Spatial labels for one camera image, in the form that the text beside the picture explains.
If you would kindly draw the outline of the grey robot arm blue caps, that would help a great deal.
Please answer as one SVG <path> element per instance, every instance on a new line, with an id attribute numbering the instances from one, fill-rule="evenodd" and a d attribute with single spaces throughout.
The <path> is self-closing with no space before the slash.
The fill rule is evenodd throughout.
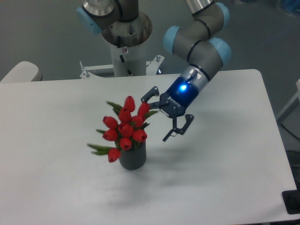
<path id="1" fill-rule="evenodd" d="M 228 62 L 232 51 L 215 34 L 230 19 L 228 8 L 213 0 L 188 0 L 193 21 L 187 28 L 170 27 L 163 38 L 164 48 L 184 59 L 188 67 L 164 93 L 153 87 L 143 97 L 152 109 L 159 109 L 172 119 L 168 136 L 183 135 L 193 115 L 186 109 L 217 72 Z M 143 45 L 152 33 L 152 22 L 139 10 L 136 0 L 85 0 L 76 11 L 84 27 L 92 34 L 101 34 L 110 45 L 114 75 L 145 75 L 148 69 Z"/>

